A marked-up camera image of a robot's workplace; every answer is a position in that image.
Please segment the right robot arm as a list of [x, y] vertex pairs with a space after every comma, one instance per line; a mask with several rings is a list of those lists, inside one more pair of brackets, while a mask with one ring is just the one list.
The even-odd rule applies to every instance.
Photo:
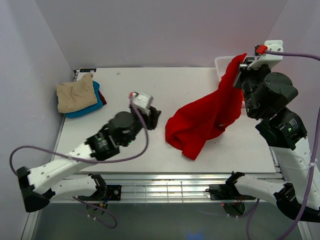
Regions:
[[294, 220], [308, 187], [311, 151], [302, 119], [287, 108], [298, 90], [288, 76], [271, 71], [274, 65], [273, 60], [246, 57], [234, 86], [243, 92], [247, 116], [260, 121], [255, 128], [273, 151], [286, 182], [272, 183], [235, 172], [225, 184], [233, 195], [269, 202]]

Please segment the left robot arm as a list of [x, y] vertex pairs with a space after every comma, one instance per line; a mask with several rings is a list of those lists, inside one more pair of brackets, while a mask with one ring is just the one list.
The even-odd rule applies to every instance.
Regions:
[[147, 133], [157, 127], [161, 111], [150, 106], [140, 110], [133, 105], [130, 111], [118, 112], [96, 134], [87, 138], [68, 154], [35, 168], [21, 167], [16, 171], [24, 208], [28, 213], [46, 207], [50, 201], [78, 197], [82, 201], [111, 198], [113, 191], [99, 174], [80, 179], [70, 177], [91, 165], [112, 163], [111, 158], [136, 139], [140, 130]]

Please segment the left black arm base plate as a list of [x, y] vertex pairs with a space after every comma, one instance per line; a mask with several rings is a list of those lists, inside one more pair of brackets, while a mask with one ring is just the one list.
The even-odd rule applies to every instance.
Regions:
[[102, 194], [101, 201], [120, 201], [122, 196], [122, 186], [109, 184]]

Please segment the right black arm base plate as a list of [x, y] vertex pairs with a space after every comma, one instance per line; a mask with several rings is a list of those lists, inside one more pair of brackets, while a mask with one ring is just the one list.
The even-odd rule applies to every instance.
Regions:
[[211, 200], [255, 200], [250, 195], [240, 194], [234, 187], [226, 184], [210, 184], [205, 190]]

